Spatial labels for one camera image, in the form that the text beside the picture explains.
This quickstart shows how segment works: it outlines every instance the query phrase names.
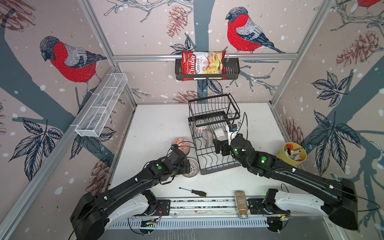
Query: pen holder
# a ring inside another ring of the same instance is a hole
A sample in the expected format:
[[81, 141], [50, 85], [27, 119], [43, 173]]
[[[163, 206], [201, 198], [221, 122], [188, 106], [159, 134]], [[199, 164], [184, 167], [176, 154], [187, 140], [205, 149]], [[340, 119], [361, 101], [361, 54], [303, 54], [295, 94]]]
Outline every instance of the pen holder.
[[283, 160], [284, 162], [288, 163], [289, 165], [292, 165], [294, 167], [296, 167], [297, 165], [305, 162], [305, 160], [307, 159], [307, 153], [305, 152], [304, 148], [301, 150], [300, 153], [298, 153], [300, 155], [300, 158], [303, 159], [303, 161], [299, 162], [299, 161], [295, 161], [295, 160], [292, 160], [290, 159], [286, 154], [285, 154], [285, 151], [284, 150], [288, 150], [288, 147], [287, 147], [287, 144], [293, 144], [293, 149], [294, 150], [297, 150], [297, 149], [300, 149], [300, 148], [303, 148], [301, 147], [299, 144], [297, 143], [294, 143], [294, 142], [287, 142], [286, 144], [284, 144], [283, 148], [280, 150], [279, 154], [276, 155], [277, 158]]

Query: red patterned plate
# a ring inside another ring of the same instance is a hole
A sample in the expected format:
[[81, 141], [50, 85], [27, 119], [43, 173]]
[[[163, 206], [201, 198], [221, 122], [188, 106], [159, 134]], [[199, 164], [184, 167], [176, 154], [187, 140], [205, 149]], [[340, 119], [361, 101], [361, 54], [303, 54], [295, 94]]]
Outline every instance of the red patterned plate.
[[173, 140], [172, 145], [173, 144], [177, 144], [178, 146], [181, 146], [179, 147], [179, 149], [183, 151], [183, 153], [185, 153], [186, 155], [191, 150], [190, 148], [191, 145], [189, 144], [189, 142], [187, 142], [187, 139], [185, 138], [176, 138], [175, 140]]

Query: black wire dish rack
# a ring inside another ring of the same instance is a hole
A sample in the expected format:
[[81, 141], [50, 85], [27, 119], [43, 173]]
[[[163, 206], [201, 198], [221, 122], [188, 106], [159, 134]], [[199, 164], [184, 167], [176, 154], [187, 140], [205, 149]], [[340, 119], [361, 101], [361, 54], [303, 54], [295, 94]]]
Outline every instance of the black wire dish rack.
[[189, 128], [191, 131], [197, 160], [202, 175], [210, 174], [229, 168], [240, 166], [231, 155], [223, 156], [216, 153], [215, 146], [206, 147], [207, 141], [201, 131], [196, 128], [206, 129], [215, 138], [215, 129], [222, 128], [227, 135], [225, 126], [233, 124], [240, 118], [240, 110], [231, 94], [221, 94], [204, 98], [192, 99], [189, 105]]

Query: white mesh basket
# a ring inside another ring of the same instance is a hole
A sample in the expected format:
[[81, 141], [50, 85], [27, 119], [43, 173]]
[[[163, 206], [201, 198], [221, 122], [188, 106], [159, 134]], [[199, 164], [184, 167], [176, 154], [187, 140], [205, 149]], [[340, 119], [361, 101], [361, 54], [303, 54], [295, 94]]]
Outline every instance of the white mesh basket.
[[76, 132], [81, 137], [99, 137], [128, 79], [124, 73], [113, 73], [98, 93]]

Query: bag of chips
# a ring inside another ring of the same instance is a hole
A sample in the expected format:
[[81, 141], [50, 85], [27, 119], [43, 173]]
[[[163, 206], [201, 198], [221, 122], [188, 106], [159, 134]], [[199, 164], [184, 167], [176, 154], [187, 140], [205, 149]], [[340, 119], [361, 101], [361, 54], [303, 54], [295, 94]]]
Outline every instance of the bag of chips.
[[[223, 66], [224, 52], [197, 52], [197, 51], [182, 51], [181, 66], [183, 74], [220, 74], [225, 73]], [[199, 80], [206, 78], [183, 78], [187, 80]]]

